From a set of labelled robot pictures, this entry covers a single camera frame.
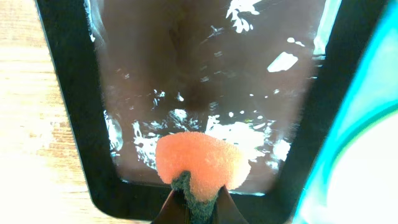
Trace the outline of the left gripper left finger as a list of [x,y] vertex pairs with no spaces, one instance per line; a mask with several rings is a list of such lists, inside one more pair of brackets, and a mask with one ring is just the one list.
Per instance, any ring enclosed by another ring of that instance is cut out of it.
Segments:
[[181,190],[172,190],[151,224],[187,224],[188,207]]

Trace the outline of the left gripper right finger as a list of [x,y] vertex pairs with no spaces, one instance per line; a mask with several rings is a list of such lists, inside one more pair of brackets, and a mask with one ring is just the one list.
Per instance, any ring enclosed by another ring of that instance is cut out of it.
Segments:
[[225,186],[218,192],[213,212],[213,224],[248,224]]

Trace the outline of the orange and green sponge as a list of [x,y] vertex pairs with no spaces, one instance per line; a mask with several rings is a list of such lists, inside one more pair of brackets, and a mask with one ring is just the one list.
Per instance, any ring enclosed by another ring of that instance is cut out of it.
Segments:
[[160,138],[155,164],[162,182],[183,193],[191,223],[209,223],[219,191],[240,187],[251,171],[243,150],[199,132]]

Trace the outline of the yellow plate bottom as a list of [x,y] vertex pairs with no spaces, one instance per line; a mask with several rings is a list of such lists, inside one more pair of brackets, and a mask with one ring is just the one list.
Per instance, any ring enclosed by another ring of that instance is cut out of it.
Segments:
[[326,188],[331,223],[397,223],[397,107],[370,119],[331,165]]

